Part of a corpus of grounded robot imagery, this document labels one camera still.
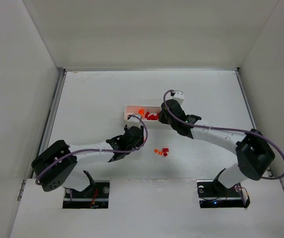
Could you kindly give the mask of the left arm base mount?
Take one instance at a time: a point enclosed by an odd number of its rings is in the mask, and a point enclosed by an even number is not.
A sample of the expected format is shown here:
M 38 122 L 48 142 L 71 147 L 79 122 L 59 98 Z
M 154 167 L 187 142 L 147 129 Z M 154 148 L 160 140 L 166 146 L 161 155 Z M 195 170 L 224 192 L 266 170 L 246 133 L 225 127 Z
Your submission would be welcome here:
M 88 171 L 83 171 L 87 177 L 87 186 L 78 191 L 65 188 L 63 209 L 108 209 L 109 181 L 95 181 Z

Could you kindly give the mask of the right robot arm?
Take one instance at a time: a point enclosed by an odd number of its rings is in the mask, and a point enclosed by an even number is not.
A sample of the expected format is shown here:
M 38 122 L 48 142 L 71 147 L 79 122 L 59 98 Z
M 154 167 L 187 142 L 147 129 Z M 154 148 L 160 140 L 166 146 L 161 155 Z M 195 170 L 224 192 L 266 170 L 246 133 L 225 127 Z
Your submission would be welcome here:
M 168 124 L 179 135 L 209 142 L 233 153 L 237 162 L 223 169 L 214 183 L 221 188 L 231 188 L 247 179 L 260 180 L 275 154 L 257 130 L 244 133 L 213 129 L 214 125 L 199 116 L 187 115 L 180 104 L 170 99 L 161 104 L 159 122 Z

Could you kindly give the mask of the orange lego pile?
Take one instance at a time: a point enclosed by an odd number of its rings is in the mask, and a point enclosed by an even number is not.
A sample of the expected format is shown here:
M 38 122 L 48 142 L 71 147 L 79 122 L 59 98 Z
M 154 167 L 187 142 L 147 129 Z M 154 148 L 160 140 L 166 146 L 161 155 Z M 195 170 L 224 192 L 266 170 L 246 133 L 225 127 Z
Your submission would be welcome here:
M 138 114 L 141 116 L 142 119 L 144 118 L 144 112 L 145 112 L 144 108 L 138 111 Z

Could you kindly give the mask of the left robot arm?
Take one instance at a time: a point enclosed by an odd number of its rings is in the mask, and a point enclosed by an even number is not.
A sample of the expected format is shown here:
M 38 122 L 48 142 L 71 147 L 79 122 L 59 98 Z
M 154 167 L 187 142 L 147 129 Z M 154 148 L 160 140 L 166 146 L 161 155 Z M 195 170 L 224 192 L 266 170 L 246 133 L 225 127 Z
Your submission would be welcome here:
M 89 187 L 89 171 L 85 165 L 121 160 L 139 150 L 143 143 L 143 126 L 132 126 L 123 135 L 91 145 L 67 145 L 64 140 L 58 140 L 32 162 L 35 183 L 44 192 L 60 186 L 81 192 Z

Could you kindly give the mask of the red lego pile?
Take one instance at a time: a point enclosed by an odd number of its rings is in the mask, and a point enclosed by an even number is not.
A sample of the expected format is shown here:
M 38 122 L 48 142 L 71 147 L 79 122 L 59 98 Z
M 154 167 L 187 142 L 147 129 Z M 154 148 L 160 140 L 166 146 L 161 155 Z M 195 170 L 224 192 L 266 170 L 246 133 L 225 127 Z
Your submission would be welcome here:
M 151 114 L 150 112 L 146 112 L 144 115 L 145 120 L 157 121 L 159 118 L 159 113 Z

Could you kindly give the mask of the white three-compartment tray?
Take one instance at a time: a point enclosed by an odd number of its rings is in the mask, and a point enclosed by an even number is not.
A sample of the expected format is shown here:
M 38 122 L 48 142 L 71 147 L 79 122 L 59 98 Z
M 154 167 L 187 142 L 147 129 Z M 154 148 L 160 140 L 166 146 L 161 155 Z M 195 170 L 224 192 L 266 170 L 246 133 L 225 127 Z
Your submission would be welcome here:
M 140 115 L 148 129 L 170 129 L 171 127 L 168 124 L 162 124 L 158 121 L 160 111 L 161 107 L 159 106 L 127 105 L 124 112 L 125 125 L 131 122 L 128 119 L 129 115 Z

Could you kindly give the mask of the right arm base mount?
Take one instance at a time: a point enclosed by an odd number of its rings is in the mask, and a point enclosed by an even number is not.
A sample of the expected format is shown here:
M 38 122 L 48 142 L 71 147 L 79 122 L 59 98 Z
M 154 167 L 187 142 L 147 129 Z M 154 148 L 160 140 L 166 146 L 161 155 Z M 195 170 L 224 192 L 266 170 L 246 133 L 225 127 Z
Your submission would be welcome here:
M 248 208 L 251 200 L 247 189 L 241 183 L 226 188 L 217 179 L 223 169 L 213 180 L 197 180 L 197 193 L 200 208 Z

